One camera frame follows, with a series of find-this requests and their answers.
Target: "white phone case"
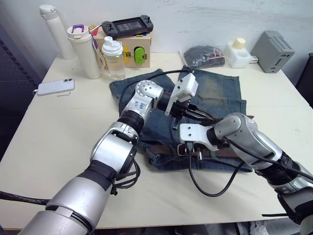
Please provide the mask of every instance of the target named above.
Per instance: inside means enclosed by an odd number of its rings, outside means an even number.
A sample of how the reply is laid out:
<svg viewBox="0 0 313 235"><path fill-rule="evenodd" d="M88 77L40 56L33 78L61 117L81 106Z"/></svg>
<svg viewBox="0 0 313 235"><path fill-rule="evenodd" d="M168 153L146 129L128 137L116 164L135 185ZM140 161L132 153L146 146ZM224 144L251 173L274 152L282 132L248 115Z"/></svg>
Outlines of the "white phone case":
<svg viewBox="0 0 313 235"><path fill-rule="evenodd" d="M39 84L37 95L55 94L60 92L73 91L75 89L74 79L68 78L64 80L57 80L53 82L44 82Z"/></svg>

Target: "white table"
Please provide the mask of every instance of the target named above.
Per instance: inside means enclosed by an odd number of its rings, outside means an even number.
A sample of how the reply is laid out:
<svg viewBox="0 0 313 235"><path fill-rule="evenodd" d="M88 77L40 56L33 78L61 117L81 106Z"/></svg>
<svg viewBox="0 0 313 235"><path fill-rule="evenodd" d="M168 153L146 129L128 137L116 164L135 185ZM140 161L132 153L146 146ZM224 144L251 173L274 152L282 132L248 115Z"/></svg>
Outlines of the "white table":
<svg viewBox="0 0 313 235"><path fill-rule="evenodd" d="M151 68L127 68L128 77L182 67L176 53L153 53ZM246 69L228 66L207 69L240 76L246 112L259 129L295 161L313 172L313 111L282 71L263 73L259 65ZM169 75L174 81L178 74ZM19 195L51 198L89 165L90 151L111 123L118 119L117 102L104 74L87 79L78 60L57 57L44 82L74 78L68 96L35 96L0 163L0 189ZM276 193L254 173L238 174L220 197L198 192L187 170L154 170L147 157L137 154L141 176L136 185L109 198L98 228L224 223L265 219L262 213L282 213ZM222 189L230 173L194 171L208 192ZM0 201L0 224L23 228L43 206Z"/></svg>

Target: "white bottle cap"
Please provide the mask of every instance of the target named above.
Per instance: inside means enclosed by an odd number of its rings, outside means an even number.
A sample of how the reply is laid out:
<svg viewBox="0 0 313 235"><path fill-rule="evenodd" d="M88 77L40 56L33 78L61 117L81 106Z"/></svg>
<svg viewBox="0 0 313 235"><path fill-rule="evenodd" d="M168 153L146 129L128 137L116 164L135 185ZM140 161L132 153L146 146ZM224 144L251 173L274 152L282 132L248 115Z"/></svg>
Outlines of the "white bottle cap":
<svg viewBox="0 0 313 235"><path fill-rule="evenodd" d="M108 56L120 55L123 52L123 46L121 42L113 41L113 38L107 36L104 38L102 45L102 52Z"/></svg>
<svg viewBox="0 0 313 235"><path fill-rule="evenodd" d="M54 6L43 4L39 6L40 15L45 20L52 20L58 17L58 13Z"/></svg>
<svg viewBox="0 0 313 235"><path fill-rule="evenodd" d="M67 29L67 38L71 43L83 43L90 40L91 35L86 25L76 24Z"/></svg>
<svg viewBox="0 0 313 235"><path fill-rule="evenodd" d="M246 41L243 38L236 38L236 40L234 41L232 47L235 49L243 49L246 45Z"/></svg>

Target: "cardboard box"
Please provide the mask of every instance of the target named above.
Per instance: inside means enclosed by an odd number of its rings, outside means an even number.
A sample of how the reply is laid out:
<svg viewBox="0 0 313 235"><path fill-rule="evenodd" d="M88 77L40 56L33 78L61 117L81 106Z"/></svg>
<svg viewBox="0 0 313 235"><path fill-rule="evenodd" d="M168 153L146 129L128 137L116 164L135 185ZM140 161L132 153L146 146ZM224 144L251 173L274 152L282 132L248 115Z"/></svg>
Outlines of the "cardboard box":
<svg viewBox="0 0 313 235"><path fill-rule="evenodd" d="M102 27L93 31L92 34L101 51L106 34L103 32ZM125 67L150 67L151 39L150 33L116 39L116 41L120 41L123 44Z"/></svg>

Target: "black controller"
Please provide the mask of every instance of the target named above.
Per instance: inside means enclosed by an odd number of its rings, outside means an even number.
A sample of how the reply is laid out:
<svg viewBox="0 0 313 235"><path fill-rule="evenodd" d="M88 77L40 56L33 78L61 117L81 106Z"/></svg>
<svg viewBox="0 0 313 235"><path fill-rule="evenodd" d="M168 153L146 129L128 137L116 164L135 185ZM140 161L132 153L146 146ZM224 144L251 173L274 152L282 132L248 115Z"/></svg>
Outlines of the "black controller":
<svg viewBox="0 0 313 235"><path fill-rule="evenodd" d="M153 30L153 23L146 15L113 22L104 21L101 26L105 34L114 40L139 33L150 33Z"/></svg>

